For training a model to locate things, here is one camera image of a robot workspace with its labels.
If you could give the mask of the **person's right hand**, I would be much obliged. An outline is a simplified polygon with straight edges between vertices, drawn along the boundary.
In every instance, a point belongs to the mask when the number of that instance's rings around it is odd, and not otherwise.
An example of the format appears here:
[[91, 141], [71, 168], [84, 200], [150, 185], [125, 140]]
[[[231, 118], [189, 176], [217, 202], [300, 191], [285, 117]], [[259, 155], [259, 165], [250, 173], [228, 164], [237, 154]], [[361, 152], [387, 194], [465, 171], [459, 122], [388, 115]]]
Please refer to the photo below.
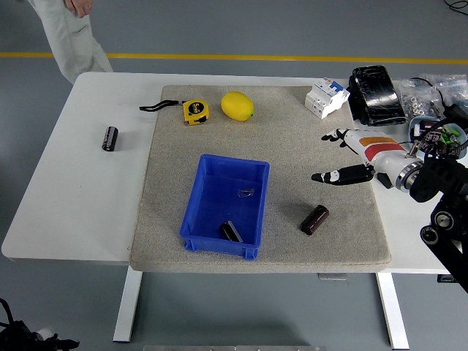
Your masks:
[[66, 8], [78, 18], [84, 18], [91, 14], [94, 0], [64, 0]]

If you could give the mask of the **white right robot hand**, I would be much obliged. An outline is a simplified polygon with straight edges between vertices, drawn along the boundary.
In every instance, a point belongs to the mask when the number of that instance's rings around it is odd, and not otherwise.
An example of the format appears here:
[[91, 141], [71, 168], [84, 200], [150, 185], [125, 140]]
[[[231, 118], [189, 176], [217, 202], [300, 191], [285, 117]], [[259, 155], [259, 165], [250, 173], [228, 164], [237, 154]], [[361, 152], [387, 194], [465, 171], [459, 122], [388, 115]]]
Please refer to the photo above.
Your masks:
[[400, 188], [404, 177], [414, 170], [407, 151], [384, 132], [336, 129], [322, 137], [323, 140], [340, 142], [342, 148], [349, 148], [363, 162], [326, 173], [315, 173], [312, 180], [334, 186], [345, 186], [367, 182], [377, 176], [387, 187]]

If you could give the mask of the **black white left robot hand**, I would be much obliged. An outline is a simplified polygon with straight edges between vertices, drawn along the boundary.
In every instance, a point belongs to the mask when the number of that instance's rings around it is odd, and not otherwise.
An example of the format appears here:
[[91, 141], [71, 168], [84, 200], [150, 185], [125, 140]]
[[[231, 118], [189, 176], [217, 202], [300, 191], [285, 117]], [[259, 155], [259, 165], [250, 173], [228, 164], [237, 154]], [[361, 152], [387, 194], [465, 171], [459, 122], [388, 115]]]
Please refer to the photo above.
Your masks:
[[75, 350], [80, 342], [74, 339], [60, 339], [57, 333], [43, 328], [34, 332], [35, 350]]

